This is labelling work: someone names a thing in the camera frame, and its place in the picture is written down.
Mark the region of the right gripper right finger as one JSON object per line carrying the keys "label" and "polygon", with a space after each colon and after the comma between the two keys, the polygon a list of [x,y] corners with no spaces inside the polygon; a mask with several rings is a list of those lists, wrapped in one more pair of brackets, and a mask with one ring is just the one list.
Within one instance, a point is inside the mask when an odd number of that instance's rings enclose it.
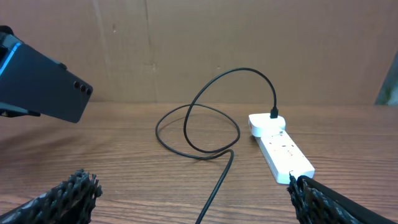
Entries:
{"label": "right gripper right finger", "polygon": [[312,178],[289,179],[287,191],[300,224],[397,224]]}

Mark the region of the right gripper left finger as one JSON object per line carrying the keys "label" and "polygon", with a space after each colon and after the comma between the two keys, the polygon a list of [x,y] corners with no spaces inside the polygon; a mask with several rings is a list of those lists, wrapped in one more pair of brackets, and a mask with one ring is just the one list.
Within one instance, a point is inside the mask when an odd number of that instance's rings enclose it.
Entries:
{"label": "right gripper left finger", "polygon": [[1,215],[1,224],[89,224],[103,193],[95,174],[77,170],[68,180]]}

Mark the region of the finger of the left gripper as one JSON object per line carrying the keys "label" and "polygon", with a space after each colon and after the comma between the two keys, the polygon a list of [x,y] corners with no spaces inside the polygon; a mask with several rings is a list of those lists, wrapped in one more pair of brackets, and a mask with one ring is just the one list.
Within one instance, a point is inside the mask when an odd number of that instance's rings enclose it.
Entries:
{"label": "finger of the left gripper", "polygon": [[41,114],[35,111],[26,110],[14,105],[0,102],[0,114],[7,118],[15,118],[19,116],[36,116],[39,117]]}

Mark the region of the Samsung Galaxy smartphone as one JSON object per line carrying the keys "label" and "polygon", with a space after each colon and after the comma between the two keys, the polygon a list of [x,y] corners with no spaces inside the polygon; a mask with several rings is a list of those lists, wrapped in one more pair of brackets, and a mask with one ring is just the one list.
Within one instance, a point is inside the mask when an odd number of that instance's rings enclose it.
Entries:
{"label": "Samsung Galaxy smartphone", "polygon": [[12,34],[1,33],[1,102],[79,122],[93,87]]}

